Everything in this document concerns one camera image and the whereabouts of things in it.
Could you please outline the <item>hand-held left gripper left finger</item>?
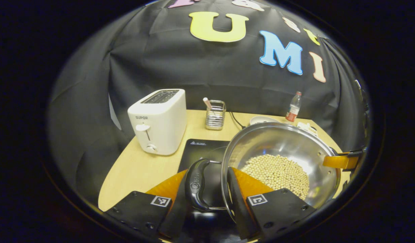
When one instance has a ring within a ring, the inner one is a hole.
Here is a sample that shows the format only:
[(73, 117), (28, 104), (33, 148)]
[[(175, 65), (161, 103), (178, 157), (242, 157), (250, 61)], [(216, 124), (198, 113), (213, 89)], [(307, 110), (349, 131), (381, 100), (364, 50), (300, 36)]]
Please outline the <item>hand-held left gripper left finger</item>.
[(105, 211), (123, 227), (146, 237), (178, 238), (187, 214), (183, 170), (146, 193), (133, 191)]

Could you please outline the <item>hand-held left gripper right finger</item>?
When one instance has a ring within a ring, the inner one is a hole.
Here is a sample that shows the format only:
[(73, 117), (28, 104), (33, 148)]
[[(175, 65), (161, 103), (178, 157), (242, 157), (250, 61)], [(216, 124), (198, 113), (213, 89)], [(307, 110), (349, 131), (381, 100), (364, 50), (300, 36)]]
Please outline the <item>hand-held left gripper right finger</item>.
[(231, 210), (243, 239), (280, 237), (316, 211), (289, 189), (271, 189), (234, 167), (228, 168), (227, 182)]

